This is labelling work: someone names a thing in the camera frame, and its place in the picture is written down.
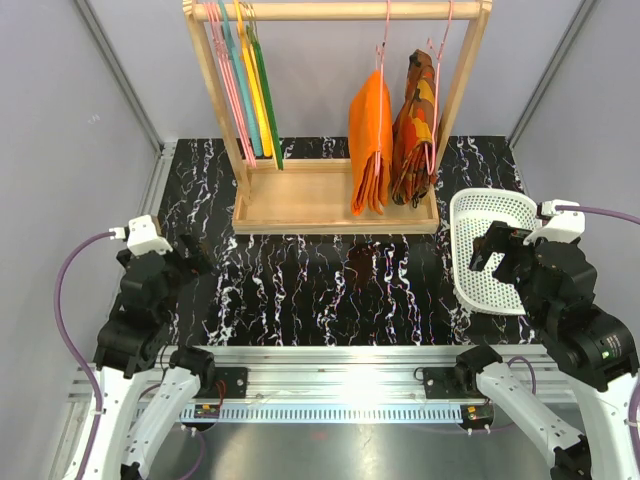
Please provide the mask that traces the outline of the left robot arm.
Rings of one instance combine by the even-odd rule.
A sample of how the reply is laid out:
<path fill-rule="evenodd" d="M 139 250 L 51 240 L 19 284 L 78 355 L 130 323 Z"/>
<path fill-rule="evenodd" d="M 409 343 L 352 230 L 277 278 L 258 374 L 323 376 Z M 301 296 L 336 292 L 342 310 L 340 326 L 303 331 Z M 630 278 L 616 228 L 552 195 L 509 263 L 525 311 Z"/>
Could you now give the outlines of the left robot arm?
<path fill-rule="evenodd" d="M 87 362 L 70 339 L 61 313 L 65 274 L 75 257 L 100 240 L 94 235 L 64 260 L 54 287 L 54 316 L 63 342 L 89 380 L 93 397 L 80 440 L 67 467 L 68 479 L 145 479 L 179 413 L 194 397 L 205 397 L 217 383 L 214 356 L 181 347 L 170 359 L 160 388 L 140 417 L 134 415 L 169 337 L 177 297 L 192 280 L 207 274 L 211 260 L 189 234 L 180 237 L 180 254 L 159 234 L 137 241 L 131 227 L 108 232 L 128 244 L 117 254 L 124 269 L 120 290 Z"/>

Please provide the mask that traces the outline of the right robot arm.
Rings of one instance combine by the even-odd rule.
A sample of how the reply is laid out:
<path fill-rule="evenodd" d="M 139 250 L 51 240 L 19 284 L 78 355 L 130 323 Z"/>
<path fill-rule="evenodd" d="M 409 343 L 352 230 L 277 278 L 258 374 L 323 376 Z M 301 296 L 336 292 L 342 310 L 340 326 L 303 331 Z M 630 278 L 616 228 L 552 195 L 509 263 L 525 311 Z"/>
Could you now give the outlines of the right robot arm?
<path fill-rule="evenodd" d="M 544 456 L 554 479 L 639 476 L 639 356 L 626 325 L 599 308 L 597 271 L 576 241 L 528 243 L 528 231 L 493 222 L 474 240 L 470 268 L 502 260 L 496 280 L 515 288 L 536 337 L 567 377 L 584 428 L 563 422 L 502 357 L 477 346 L 456 358 L 454 384 L 503 410 Z"/>

